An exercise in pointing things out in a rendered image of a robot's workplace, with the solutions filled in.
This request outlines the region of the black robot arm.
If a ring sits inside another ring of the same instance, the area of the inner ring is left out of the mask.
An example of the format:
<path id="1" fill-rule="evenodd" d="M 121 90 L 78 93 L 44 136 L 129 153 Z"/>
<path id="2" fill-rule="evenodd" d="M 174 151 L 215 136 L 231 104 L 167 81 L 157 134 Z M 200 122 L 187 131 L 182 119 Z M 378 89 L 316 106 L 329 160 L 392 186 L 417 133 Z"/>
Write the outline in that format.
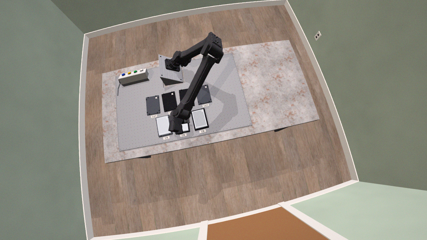
<path id="1" fill-rule="evenodd" d="M 177 105 L 177 109 L 170 113 L 171 120 L 169 123 L 169 131 L 175 132 L 176 135 L 183 134 L 182 123 L 184 123 L 184 120 L 190 118 L 194 101 L 210 69 L 215 63 L 219 64 L 223 57 L 222 40 L 212 32 L 209 32 L 207 38 L 190 47 L 188 50 L 182 52 L 176 51 L 172 59 L 165 59 L 166 69 L 179 72 L 180 66 L 186 67 L 188 63 L 191 62 L 191 59 L 199 54 L 203 55 L 201 64 L 185 96 L 180 101 L 179 105 Z M 208 54 L 212 55 L 214 58 Z"/>

